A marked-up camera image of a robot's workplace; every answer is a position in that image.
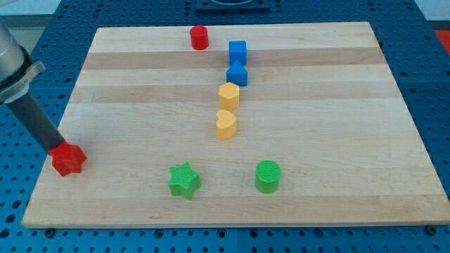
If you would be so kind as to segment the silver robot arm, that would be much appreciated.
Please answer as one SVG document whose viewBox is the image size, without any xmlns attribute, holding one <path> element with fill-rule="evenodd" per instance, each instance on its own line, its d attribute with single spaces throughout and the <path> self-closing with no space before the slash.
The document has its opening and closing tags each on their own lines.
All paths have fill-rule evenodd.
<svg viewBox="0 0 450 253">
<path fill-rule="evenodd" d="M 34 62 L 27 50 L 13 37 L 1 21 L 1 104 L 11 103 L 24 96 L 32 80 L 46 68 Z"/>
</svg>

